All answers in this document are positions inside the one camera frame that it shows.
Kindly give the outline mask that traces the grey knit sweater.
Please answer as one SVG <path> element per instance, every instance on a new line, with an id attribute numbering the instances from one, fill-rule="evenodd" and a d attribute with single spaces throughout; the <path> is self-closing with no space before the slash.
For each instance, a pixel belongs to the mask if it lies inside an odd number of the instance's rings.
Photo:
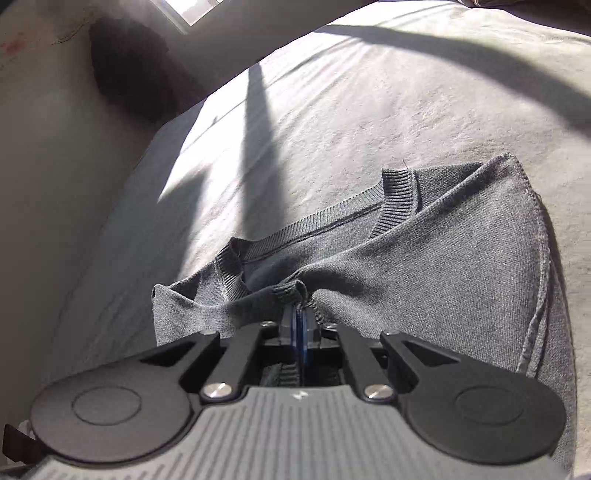
<path id="1" fill-rule="evenodd" d="M 231 338 L 287 306 L 322 312 L 370 306 L 490 314 L 494 354 L 550 387 L 566 409 L 556 450 L 517 465 L 453 458 L 401 415 L 370 405 L 337 380 L 304 382 L 273 364 L 242 399 L 202 410 L 150 465 L 178 479 L 565 479 L 561 445 L 576 415 L 570 325 L 542 205 L 521 164 L 500 156 L 381 181 L 259 241 L 232 239 L 192 276 L 152 290 L 152 313 L 174 335 Z"/>

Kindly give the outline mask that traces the black phone on mount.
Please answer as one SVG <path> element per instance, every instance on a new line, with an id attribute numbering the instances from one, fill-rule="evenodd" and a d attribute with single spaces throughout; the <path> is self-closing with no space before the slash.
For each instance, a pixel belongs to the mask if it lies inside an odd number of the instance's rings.
<path id="1" fill-rule="evenodd" d="M 9 424 L 4 426 L 2 453 L 8 460 L 26 465 L 36 464 L 44 458 L 36 440 Z"/>

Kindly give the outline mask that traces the dark hanging clothes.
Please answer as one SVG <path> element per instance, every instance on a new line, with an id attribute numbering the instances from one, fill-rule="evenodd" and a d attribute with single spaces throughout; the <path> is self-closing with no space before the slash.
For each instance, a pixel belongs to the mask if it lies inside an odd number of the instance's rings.
<path id="1" fill-rule="evenodd" d="M 88 37 L 100 94 L 127 113 L 162 124 L 204 99 L 197 80 L 145 25 L 104 16 L 89 27 Z"/>

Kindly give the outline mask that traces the grey bed sheet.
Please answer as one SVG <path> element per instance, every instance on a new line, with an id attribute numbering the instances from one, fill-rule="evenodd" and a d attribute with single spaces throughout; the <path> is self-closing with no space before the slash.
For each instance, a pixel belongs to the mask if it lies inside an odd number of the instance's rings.
<path id="1" fill-rule="evenodd" d="M 380 2 L 276 50 L 167 122 L 66 301 L 52 381 L 174 335 L 150 288 L 373 185 L 386 167 L 514 154 L 542 204 L 574 348 L 561 445 L 590 465 L 590 36 L 527 5 Z"/>

